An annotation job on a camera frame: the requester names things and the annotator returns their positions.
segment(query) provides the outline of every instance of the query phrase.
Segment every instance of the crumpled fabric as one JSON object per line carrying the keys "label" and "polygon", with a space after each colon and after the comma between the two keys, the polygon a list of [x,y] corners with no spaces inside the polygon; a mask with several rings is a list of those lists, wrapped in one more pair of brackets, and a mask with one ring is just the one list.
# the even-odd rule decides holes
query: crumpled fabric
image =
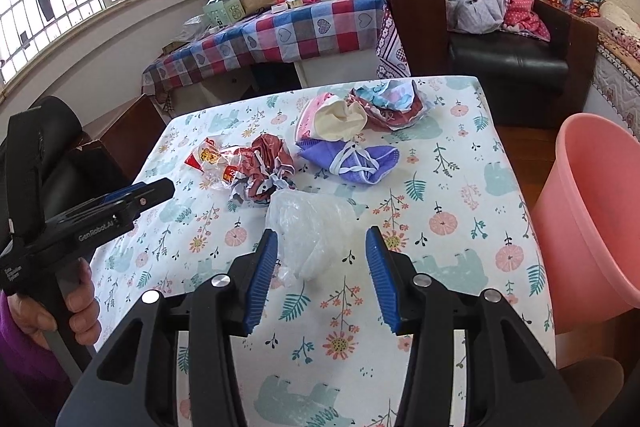
{"label": "crumpled fabric", "polygon": [[302,140],[300,156],[350,183],[375,185],[398,165],[400,153],[390,145],[363,148],[356,142]]}
{"label": "crumpled fabric", "polygon": [[533,11],[534,0],[508,0],[502,29],[549,42],[551,35],[545,23]]}
{"label": "crumpled fabric", "polygon": [[388,80],[377,86],[362,86],[355,89],[357,97],[372,103],[380,109],[407,112],[414,103],[415,91],[412,84],[401,80]]}
{"label": "crumpled fabric", "polygon": [[378,107],[364,98],[359,97],[355,89],[351,89],[347,97],[347,103],[359,103],[369,117],[368,123],[380,130],[395,131],[410,127],[420,120],[420,118],[424,117],[424,115],[434,107],[434,104],[427,100],[426,95],[418,89],[414,80],[399,80],[398,82],[411,86],[414,91],[413,102],[406,111]]}
{"label": "crumpled fabric", "polygon": [[472,34],[491,33],[502,26],[505,0],[446,0],[449,30]]}
{"label": "crumpled fabric", "polygon": [[367,124],[367,113],[359,103],[347,102],[324,92],[310,100],[300,112],[296,125],[296,142],[316,138],[319,140],[350,140]]}
{"label": "crumpled fabric", "polygon": [[286,143],[273,134],[261,134],[251,144],[253,153],[238,166],[231,198],[239,203],[269,204],[281,188],[296,188],[290,179],[296,170]]}

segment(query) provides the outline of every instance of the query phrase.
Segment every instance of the black chair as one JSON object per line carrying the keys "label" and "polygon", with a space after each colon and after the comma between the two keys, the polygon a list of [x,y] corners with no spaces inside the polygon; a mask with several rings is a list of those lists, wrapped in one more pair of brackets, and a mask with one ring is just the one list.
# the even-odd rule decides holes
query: black chair
{"label": "black chair", "polygon": [[539,0],[534,10],[550,43],[505,32],[447,32],[444,0],[391,0],[391,9],[412,74],[478,77],[496,124],[558,127],[582,109],[596,26]]}

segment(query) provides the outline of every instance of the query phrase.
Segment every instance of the human hand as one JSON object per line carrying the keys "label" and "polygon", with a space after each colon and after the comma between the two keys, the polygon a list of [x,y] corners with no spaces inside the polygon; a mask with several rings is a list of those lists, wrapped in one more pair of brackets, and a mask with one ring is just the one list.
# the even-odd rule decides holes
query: human hand
{"label": "human hand", "polygon": [[[95,299],[94,283],[91,280],[89,263],[80,259],[80,285],[66,296],[66,307],[74,315],[69,326],[82,346],[93,346],[100,337],[102,328],[98,322],[100,305]],[[52,315],[31,297],[14,294],[7,297],[9,310],[15,324],[29,335],[40,347],[49,349],[43,331],[55,331],[56,321]]]}

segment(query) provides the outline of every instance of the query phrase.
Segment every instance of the floral tablecloth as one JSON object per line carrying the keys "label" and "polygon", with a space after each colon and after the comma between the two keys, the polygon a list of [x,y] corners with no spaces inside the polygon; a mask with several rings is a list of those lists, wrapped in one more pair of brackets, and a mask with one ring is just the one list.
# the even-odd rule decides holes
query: floral tablecloth
{"label": "floral tablecloth", "polygon": [[[330,90],[303,89],[212,107],[173,120],[137,181],[167,176],[173,200],[152,209],[124,237],[93,259],[104,342],[146,290],[192,291],[253,251],[265,208],[237,207],[213,190],[184,160],[206,136],[249,144],[262,132],[285,138],[301,190],[346,198],[358,217],[353,243],[317,280],[291,288],[272,279],[264,316],[232,347],[247,422],[298,427],[390,427],[402,393],[412,339],[383,323],[364,255],[365,231],[382,230],[393,250],[450,289],[478,294],[494,287],[507,296],[551,358],[554,327],[540,250],[529,214],[491,121],[478,81],[471,77],[416,78],[436,107],[416,125],[392,133],[366,130],[363,146],[394,144],[400,163],[378,185],[344,184],[295,158],[296,118],[307,100]],[[462,425],[465,354],[456,337],[453,425]],[[177,357],[178,418],[190,424],[188,334]]]}

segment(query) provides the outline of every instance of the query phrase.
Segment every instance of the purple cloth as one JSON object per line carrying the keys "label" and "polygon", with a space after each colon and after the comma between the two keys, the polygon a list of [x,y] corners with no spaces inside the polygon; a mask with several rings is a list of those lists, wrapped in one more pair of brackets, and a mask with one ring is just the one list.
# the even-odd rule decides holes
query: purple cloth
{"label": "purple cloth", "polygon": [[301,140],[300,156],[351,183],[374,185],[398,164],[400,153],[390,145],[363,148],[355,142]]}
{"label": "purple cloth", "polygon": [[52,352],[34,343],[15,325],[4,292],[0,293],[0,357],[46,416],[57,416],[71,384]]}

